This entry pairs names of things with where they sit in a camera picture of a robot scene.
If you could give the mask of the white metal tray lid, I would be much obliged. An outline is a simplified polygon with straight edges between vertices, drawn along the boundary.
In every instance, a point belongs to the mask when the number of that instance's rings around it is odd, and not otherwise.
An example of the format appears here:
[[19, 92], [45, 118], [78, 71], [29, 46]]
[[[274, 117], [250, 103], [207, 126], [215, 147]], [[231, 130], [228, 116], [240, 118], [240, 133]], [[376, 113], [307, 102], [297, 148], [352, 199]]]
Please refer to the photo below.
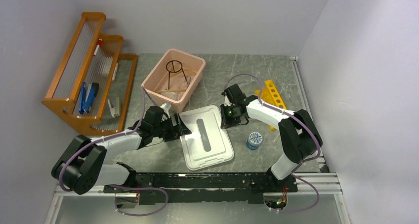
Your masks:
[[181, 137], [186, 167], [191, 171], [229, 162], [234, 150], [225, 129], [221, 129], [220, 109], [215, 105], [185, 111], [180, 118], [190, 134]]

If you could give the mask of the small white plastic bag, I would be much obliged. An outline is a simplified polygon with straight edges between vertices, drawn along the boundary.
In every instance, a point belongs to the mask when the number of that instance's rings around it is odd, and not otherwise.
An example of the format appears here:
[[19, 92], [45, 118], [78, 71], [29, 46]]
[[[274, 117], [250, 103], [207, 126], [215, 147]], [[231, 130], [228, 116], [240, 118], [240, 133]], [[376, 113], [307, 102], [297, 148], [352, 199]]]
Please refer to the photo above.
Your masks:
[[180, 86], [172, 87], [168, 90], [160, 90], [159, 93], [160, 95], [170, 98], [172, 100], [180, 100], [182, 96], [184, 95], [184, 93], [186, 92], [186, 89], [187, 89], [187, 86], [180, 85]]

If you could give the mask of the tan rubber tubing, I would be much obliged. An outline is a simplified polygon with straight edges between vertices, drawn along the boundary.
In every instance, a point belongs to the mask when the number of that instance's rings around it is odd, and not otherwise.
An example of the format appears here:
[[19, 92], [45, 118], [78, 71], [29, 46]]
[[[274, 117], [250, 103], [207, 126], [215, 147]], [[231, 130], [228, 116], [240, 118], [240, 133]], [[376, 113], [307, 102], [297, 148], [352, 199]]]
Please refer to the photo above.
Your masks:
[[197, 72], [191, 69], [180, 70], [180, 72], [169, 73], [167, 82], [162, 86], [158, 86], [155, 90], [156, 93], [166, 92], [185, 92], [192, 84], [192, 80]]

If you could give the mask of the black wire ring tripod stand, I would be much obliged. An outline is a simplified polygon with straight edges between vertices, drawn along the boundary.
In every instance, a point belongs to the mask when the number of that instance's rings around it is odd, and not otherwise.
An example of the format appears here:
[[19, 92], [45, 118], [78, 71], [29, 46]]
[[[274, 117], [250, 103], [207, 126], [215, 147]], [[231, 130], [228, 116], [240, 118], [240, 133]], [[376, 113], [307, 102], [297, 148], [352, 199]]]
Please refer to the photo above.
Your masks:
[[177, 74], [183, 75], [185, 82], [188, 83], [187, 76], [183, 69], [183, 63], [178, 60], [170, 60], [166, 64], [166, 71], [168, 72], [168, 89], [170, 89], [170, 79]]

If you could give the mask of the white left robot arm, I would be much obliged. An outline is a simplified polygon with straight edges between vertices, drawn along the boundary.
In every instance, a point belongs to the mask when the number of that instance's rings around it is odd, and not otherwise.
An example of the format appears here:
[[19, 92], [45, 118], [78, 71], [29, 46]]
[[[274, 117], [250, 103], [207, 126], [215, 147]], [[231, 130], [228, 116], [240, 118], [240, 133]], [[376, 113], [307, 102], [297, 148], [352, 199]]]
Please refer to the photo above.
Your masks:
[[85, 194], [94, 186], [110, 186], [131, 192], [139, 187], [137, 172], [115, 162], [119, 154], [139, 150], [154, 138], [164, 142], [178, 140], [192, 131], [178, 113], [170, 114], [162, 107], [150, 106], [132, 127], [109, 136], [88, 138], [78, 135], [60, 156], [51, 170], [63, 191]]

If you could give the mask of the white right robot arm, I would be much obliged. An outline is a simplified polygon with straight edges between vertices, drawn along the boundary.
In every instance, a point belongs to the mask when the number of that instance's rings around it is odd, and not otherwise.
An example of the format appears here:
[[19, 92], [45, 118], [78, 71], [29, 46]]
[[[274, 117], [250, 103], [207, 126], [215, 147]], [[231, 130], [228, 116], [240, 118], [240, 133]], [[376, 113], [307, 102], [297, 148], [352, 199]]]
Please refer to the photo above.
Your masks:
[[222, 129], [246, 125], [253, 119], [279, 131], [283, 154], [267, 171], [270, 190], [279, 191], [286, 184], [285, 178], [321, 151], [323, 142], [308, 111], [274, 107], [257, 95], [246, 96], [237, 84], [227, 87], [222, 95]]

